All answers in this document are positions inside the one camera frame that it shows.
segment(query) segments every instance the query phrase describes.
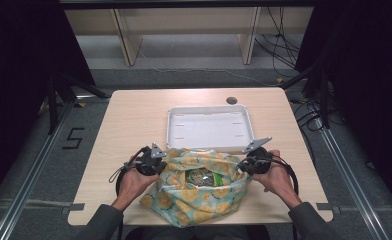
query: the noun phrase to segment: wire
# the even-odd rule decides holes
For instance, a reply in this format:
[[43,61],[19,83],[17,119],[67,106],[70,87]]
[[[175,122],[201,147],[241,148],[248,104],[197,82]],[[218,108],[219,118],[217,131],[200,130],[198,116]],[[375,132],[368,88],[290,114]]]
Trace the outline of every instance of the wire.
[[262,157],[262,156],[250,156],[250,157],[248,157],[248,156],[245,159],[243,159],[242,161],[240,161],[239,164],[237,164],[237,168],[239,168],[243,171],[247,171],[247,169],[244,170],[245,168],[242,165],[245,165],[246,163],[249,162],[248,158],[255,158],[256,161],[262,160],[262,161],[266,161],[266,162],[270,162],[270,163],[274,162],[274,163],[280,164],[281,166],[283,166],[286,169],[287,173],[292,178],[293,190],[295,191],[295,193],[297,195],[299,195],[299,184],[298,184],[298,178],[296,177],[296,173],[293,171],[292,166],[290,166],[283,158],[281,158],[277,155],[272,155],[273,158]]
[[323,124],[322,121],[321,121],[321,126],[319,126],[318,128],[312,128],[312,127],[310,127],[310,123],[311,123],[314,119],[311,119],[311,120],[308,121],[308,123],[306,124],[306,128],[308,128],[311,132],[315,132],[315,131],[322,130],[322,129],[324,128],[324,124]]
[[294,104],[304,104],[307,101],[305,101],[305,99],[289,99],[289,102]]
[[292,64],[292,62],[290,62],[289,60],[285,59],[284,57],[278,55],[277,53],[269,50],[268,48],[266,48],[264,45],[262,45],[258,39],[255,38],[256,43],[258,43],[258,45],[267,53],[271,54],[273,57],[278,58],[280,61],[282,61],[284,64],[286,64],[287,66],[293,68],[294,65]]
[[309,118],[306,122],[304,122],[302,125],[299,125],[299,127],[301,128],[301,127],[307,125],[307,124],[308,124],[309,122],[311,122],[312,120],[317,119],[317,118],[319,118],[319,117],[320,117],[320,115],[316,114],[316,115],[310,117],[310,118]]
[[[337,106],[337,103],[336,103],[336,101],[335,101],[335,96],[334,96],[334,90],[333,89],[329,89],[329,94],[330,94],[330,98],[328,99],[328,107],[329,107],[329,111],[331,112],[331,113],[334,113],[334,112],[340,112],[339,111],[339,109],[338,109],[338,106]],[[330,121],[330,122],[332,122],[332,123],[334,123],[334,124],[336,124],[336,125],[341,125],[341,126],[345,126],[345,125],[347,125],[346,124],[346,120],[343,118],[343,117],[340,117],[340,119],[341,119],[341,122],[336,122],[335,120],[333,120],[330,116],[329,116],[329,118],[328,118],[328,120]]]
[[307,113],[307,114],[303,115],[303,116],[302,116],[302,117],[300,117],[298,120],[296,120],[296,122],[299,122],[300,120],[302,120],[302,119],[306,118],[306,117],[307,117],[307,116],[309,116],[309,115],[312,115],[312,114],[317,114],[319,111],[320,111],[320,110],[314,110],[314,111],[310,111],[309,113]]
[[[271,44],[271,45],[274,45],[273,42],[271,42],[270,40],[268,40],[268,39],[265,37],[265,34],[261,34],[261,36],[262,36],[262,38],[263,38],[267,43],[269,43],[269,44]],[[299,50],[298,50],[298,49],[287,48],[286,46],[281,46],[281,45],[277,45],[277,47],[283,48],[283,49],[289,49],[290,51],[299,53]]]
[[251,80],[251,81],[253,81],[253,82],[259,83],[259,84],[261,84],[261,85],[263,85],[263,86],[267,86],[267,87],[278,87],[278,86],[281,85],[281,84],[266,84],[266,83],[263,83],[263,82],[261,82],[261,81],[255,79],[255,78],[251,78],[251,77],[246,77],[246,76],[238,75],[238,74],[232,73],[232,72],[230,72],[230,71],[227,71],[227,70],[225,70],[225,69],[202,69],[202,68],[201,68],[201,69],[184,69],[184,70],[178,70],[178,69],[160,70],[160,69],[155,68],[155,67],[153,66],[153,64],[152,64],[152,62],[150,61],[150,59],[147,58],[147,57],[143,54],[143,52],[142,52],[140,49],[138,49],[138,51],[139,51],[139,53],[140,53],[140,54],[150,63],[151,68],[152,68],[153,70],[157,71],[157,72],[160,72],[160,73],[166,73],[166,72],[187,73],[187,72],[194,72],[194,71],[202,71],[202,72],[224,72],[224,73],[230,74],[230,75],[235,76],[235,77],[239,77],[239,78]]
[[300,48],[297,47],[297,46],[295,46],[295,45],[292,44],[291,42],[289,42],[289,41],[286,39],[286,37],[285,37],[285,34],[284,34],[284,24],[283,24],[284,7],[280,7],[280,15],[279,15],[279,16],[280,16],[280,27],[277,25],[277,22],[276,22],[275,18],[273,17],[272,13],[271,13],[271,9],[268,7],[267,10],[268,10],[268,13],[270,14],[271,20],[273,21],[276,30],[277,30],[277,32],[278,32],[277,35],[275,35],[275,36],[277,37],[276,45],[278,45],[278,39],[282,38],[282,39],[283,39],[283,42],[284,42],[284,45],[285,45],[285,47],[283,47],[283,48],[286,49],[287,54],[288,54],[289,58],[291,59],[291,62],[293,63],[293,60],[296,61],[296,57],[293,55],[293,52],[292,52],[293,49],[291,49],[291,48],[289,47],[289,45],[292,46],[292,47],[294,47],[295,49],[300,49]]
[[296,116],[296,113],[299,111],[299,109],[300,109],[302,106],[306,105],[307,103],[309,103],[309,102],[302,103],[298,108],[296,108],[296,110],[293,112],[293,115]]
[[[278,71],[277,71],[277,69],[276,69],[276,67],[275,67],[275,59],[276,59],[276,49],[277,49],[277,43],[278,43],[278,38],[277,38],[277,40],[276,40],[276,44],[274,45],[274,55],[273,55],[273,68],[274,68],[274,71],[276,71],[278,74],[280,74],[280,75],[283,75],[283,76],[285,76],[285,77],[291,77],[291,76],[287,76],[287,75],[284,75],[284,74],[281,74],[281,73],[279,73]],[[295,65],[293,64],[293,62],[291,61],[291,68],[295,68]]]

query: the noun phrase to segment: metal frame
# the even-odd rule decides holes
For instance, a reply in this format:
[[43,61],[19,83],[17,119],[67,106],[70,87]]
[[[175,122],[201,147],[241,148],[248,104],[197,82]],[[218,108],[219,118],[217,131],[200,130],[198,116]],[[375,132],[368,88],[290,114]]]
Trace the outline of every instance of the metal frame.
[[40,177],[43,167],[52,151],[54,142],[57,140],[60,129],[65,122],[66,117],[74,106],[74,102],[68,102],[64,105],[59,117],[59,124],[54,131],[47,137],[42,149],[40,150],[33,166],[31,167],[28,175],[21,186],[12,204],[9,206],[5,216],[0,221],[0,240],[9,239],[18,219],[24,209],[28,197],[34,189],[34,186]]
[[22,5],[61,6],[63,9],[200,8],[200,7],[306,7],[316,0],[25,0]]
[[[318,127],[323,126],[321,119],[316,119],[316,124]],[[330,153],[332,154],[333,159],[336,162],[336,166],[339,169],[342,178],[348,187],[349,192],[354,199],[355,204],[358,207],[359,212],[361,213],[362,218],[364,219],[368,229],[370,230],[371,236],[375,240],[381,239],[391,239],[386,229],[384,228],[382,221],[376,213],[376,210],[368,200],[364,191],[361,188],[358,180],[355,177],[355,174],[352,172],[345,156],[339,148],[336,140],[334,139],[333,134],[329,128],[323,128],[322,130],[323,140],[326,143]]]

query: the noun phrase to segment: wooden table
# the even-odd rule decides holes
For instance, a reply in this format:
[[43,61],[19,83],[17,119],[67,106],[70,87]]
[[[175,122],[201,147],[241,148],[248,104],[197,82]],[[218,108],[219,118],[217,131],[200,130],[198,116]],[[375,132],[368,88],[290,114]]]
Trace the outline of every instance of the wooden table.
[[[71,211],[71,225],[86,225],[100,204],[115,199],[115,184],[109,177],[140,148],[152,142],[166,149],[168,110],[176,106],[227,105],[235,97],[248,108],[254,137],[272,136],[264,147],[279,149],[295,170],[300,197],[313,206],[327,198],[311,162],[287,97],[280,88],[215,88],[116,91],[109,103],[74,203],[84,210]],[[125,225],[167,225],[163,218],[136,199],[125,211]],[[264,193],[255,181],[248,185],[240,209],[207,224],[257,224],[290,222],[288,208],[274,194]],[[329,210],[319,211],[326,220]]]

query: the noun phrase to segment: black cable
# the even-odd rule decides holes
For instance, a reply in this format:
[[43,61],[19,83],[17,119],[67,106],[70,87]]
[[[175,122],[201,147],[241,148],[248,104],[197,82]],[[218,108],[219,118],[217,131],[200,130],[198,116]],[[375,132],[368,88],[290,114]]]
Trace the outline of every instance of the black cable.
[[283,38],[283,40],[284,40],[284,45],[286,45],[286,50],[287,50],[287,55],[289,56],[289,58],[290,58],[290,61],[293,63],[293,65],[294,65],[294,62],[293,62],[293,60],[292,60],[292,57],[294,58],[294,60],[296,61],[296,58],[295,58],[295,56],[293,55],[293,53],[291,52],[291,51],[289,51],[289,45],[287,45],[287,41],[286,41],[286,37],[285,37],[285,34],[284,34],[284,25],[283,25],[283,16],[284,16],[284,8],[283,7],[280,7],[280,36]]
[[334,123],[334,124],[336,124],[336,125],[341,125],[341,126],[346,126],[347,124],[346,124],[346,121],[342,118],[342,122],[336,122],[335,120],[333,120],[330,116],[332,116],[332,114],[333,113],[335,113],[335,112],[339,112],[339,110],[337,109],[337,107],[336,107],[336,104],[335,104],[335,102],[334,101],[330,101],[331,99],[329,99],[329,101],[328,101],[328,109],[327,109],[327,111],[328,111],[328,114],[330,114],[329,115],[329,118],[328,118],[328,121],[329,122],[331,122],[331,123]]
[[309,113],[307,113],[307,114],[303,115],[302,117],[298,118],[298,119],[296,120],[296,122],[299,122],[300,120],[306,118],[307,116],[309,116],[309,115],[311,115],[311,114],[318,114],[319,111],[320,111],[320,110],[310,111]]
[[274,23],[274,26],[276,27],[276,30],[278,31],[278,34],[276,35],[277,39],[279,39],[280,37],[283,38],[284,44],[286,45],[286,49],[288,51],[289,58],[292,59],[291,56],[293,56],[293,58],[296,60],[296,57],[291,53],[291,51],[289,52],[290,47],[288,46],[288,44],[296,49],[299,49],[299,47],[296,47],[295,45],[291,44],[284,36],[284,25],[283,25],[284,8],[280,7],[280,28],[277,26],[277,22],[275,21],[273,15],[271,13],[270,8],[268,7],[267,9],[268,9],[268,13],[270,14],[271,19],[273,20],[273,23]]
[[289,99],[289,102],[294,104],[303,104],[306,101],[304,101],[303,99]]
[[[329,98],[329,101],[328,101],[329,111],[330,111],[331,113],[333,113],[333,112],[339,112],[339,109],[338,109],[338,107],[337,107],[337,103],[335,102],[335,99],[334,99],[335,96],[334,96],[334,94],[332,93],[332,92],[333,92],[332,90],[333,90],[333,89],[329,89],[329,94],[330,94],[330,96],[331,96],[331,97]],[[345,121],[345,119],[344,119],[343,117],[341,117],[342,122],[336,122],[336,121],[334,121],[331,117],[329,117],[328,120],[329,120],[330,122],[336,124],[336,125],[341,125],[341,126],[347,125],[347,124],[346,124],[346,121]]]
[[274,48],[274,52],[272,52],[272,51],[269,50],[268,48],[264,47],[264,46],[258,41],[258,39],[255,38],[255,41],[256,41],[256,43],[258,43],[258,45],[259,45],[265,52],[267,52],[267,53],[269,53],[270,55],[273,56],[273,69],[274,69],[274,71],[275,71],[278,75],[283,76],[283,77],[293,77],[293,76],[289,76],[289,75],[285,75],[285,74],[283,74],[283,73],[280,73],[280,72],[277,70],[277,68],[275,67],[275,62],[274,62],[274,60],[275,60],[275,58],[277,58],[278,60],[280,60],[281,62],[283,62],[283,63],[286,64],[287,66],[289,66],[289,67],[291,67],[291,68],[294,68],[294,65],[293,65],[291,62],[289,62],[289,61],[288,61],[287,59],[285,59],[284,57],[282,57],[282,56],[278,55],[277,53],[275,53],[275,48]]
[[[284,162],[284,164],[282,163],[281,165],[283,165],[286,168],[287,173],[289,173],[290,177],[292,178],[293,191],[295,191],[296,195],[299,196],[299,183],[298,183],[298,178],[296,177],[296,173],[293,171],[292,167],[289,164],[287,164],[286,161],[284,161],[281,157],[278,156],[274,156],[274,157],[277,157],[278,159]],[[293,223],[292,223],[292,233],[293,233],[293,240],[298,240],[298,231],[296,229],[295,224]]]
[[[270,40],[268,40],[268,39],[265,37],[265,34],[262,34],[261,36],[262,36],[262,38],[263,38],[267,43],[269,43],[269,44],[271,44],[271,45],[274,45],[273,42],[271,42]],[[277,45],[277,47],[286,49],[286,46],[282,46],[282,45]],[[289,50],[290,50],[290,51],[293,51],[293,52],[299,53],[299,50],[297,50],[297,49],[292,49],[292,48],[290,48]]]
[[300,125],[299,127],[301,128],[301,127],[303,127],[303,126],[305,126],[307,123],[309,123],[310,121],[312,121],[312,120],[314,120],[314,119],[317,119],[317,118],[319,118],[320,117],[320,115],[315,115],[315,116],[312,116],[311,118],[309,118],[306,122],[304,122],[302,125]]
[[309,103],[309,102],[305,102],[305,103],[301,104],[298,108],[296,108],[296,110],[293,112],[293,115],[296,116],[296,113],[299,111],[299,109],[300,109],[302,106],[306,105],[307,103]]
[[290,62],[289,60],[285,59],[284,57],[278,55],[277,53],[269,50],[268,48],[266,48],[264,45],[262,45],[258,39],[255,38],[255,42],[258,43],[258,45],[267,53],[271,54],[273,57],[278,58],[280,61],[282,61],[284,64],[286,64],[287,66],[294,68],[294,65],[292,65],[292,62]]
[[[283,158],[276,156],[276,155],[272,155],[273,158],[266,158],[266,157],[260,157],[260,156],[254,156],[254,158],[256,159],[256,161],[262,160],[262,161],[267,161],[270,163],[277,163],[280,164],[281,166],[283,166],[287,173],[290,175],[290,177],[292,178],[293,181],[293,190],[295,191],[296,195],[299,195],[299,183],[298,183],[298,178],[296,177],[296,173],[293,171],[292,166],[290,166],[286,161],[284,161]],[[237,168],[242,169],[242,167],[240,166],[242,163],[248,162],[249,158],[253,158],[253,156],[251,157],[246,157],[245,159],[243,159],[242,161],[240,161],[239,164],[237,164]]]
[[306,124],[306,128],[308,128],[308,130],[310,130],[311,132],[315,132],[315,131],[322,130],[322,129],[324,128],[324,124],[323,124],[322,121],[321,121],[321,126],[320,126],[320,127],[318,127],[318,128],[311,128],[311,127],[310,127],[310,123],[311,123],[313,120],[314,120],[314,119],[309,120],[308,123]]

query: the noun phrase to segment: person's left hand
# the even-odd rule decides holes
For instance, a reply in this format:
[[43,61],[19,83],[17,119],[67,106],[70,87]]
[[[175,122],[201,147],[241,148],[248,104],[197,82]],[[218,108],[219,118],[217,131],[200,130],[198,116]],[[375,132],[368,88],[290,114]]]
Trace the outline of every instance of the person's left hand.
[[145,176],[135,168],[130,169],[124,174],[119,187],[118,197],[111,206],[124,211],[134,199],[140,196],[158,178],[158,174]]

